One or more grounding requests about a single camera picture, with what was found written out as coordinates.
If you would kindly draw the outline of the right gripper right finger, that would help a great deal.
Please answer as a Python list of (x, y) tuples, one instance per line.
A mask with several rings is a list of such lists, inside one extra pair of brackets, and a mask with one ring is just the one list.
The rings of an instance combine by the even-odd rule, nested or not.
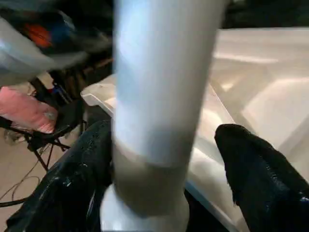
[(237, 124), (218, 126), (214, 138), (250, 231), (309, 230), (309, 183), (281, 152)]

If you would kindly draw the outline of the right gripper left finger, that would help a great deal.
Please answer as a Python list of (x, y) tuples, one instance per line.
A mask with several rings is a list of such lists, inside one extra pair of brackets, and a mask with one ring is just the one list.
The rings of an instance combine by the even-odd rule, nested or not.
[(111, 122), (92, 124), (6, 221), (7, 232), (99, 232), (111, 178)]

